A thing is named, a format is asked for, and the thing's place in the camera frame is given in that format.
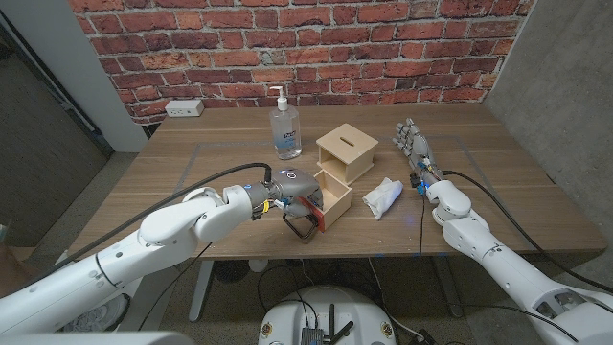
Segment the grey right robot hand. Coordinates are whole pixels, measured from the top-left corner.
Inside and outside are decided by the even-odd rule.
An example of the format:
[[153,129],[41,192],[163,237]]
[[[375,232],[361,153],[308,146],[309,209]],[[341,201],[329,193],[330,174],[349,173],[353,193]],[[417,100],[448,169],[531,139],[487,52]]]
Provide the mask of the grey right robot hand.
[[443,179],[426,138],[411,118],[396,126],[394,145],[408,158],[409,166],[426,187]]

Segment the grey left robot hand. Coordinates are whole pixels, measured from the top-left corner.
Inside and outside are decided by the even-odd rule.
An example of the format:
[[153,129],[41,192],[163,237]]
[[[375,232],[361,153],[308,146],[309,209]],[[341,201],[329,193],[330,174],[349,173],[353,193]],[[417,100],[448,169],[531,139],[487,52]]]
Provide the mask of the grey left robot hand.
[[323,192],[316,178],[299,169],[286,168],[271,175],[271,184],[266,188],[268,197],[275,200],[285,214],[305,217],[311,213],[304,200],[322,210]]

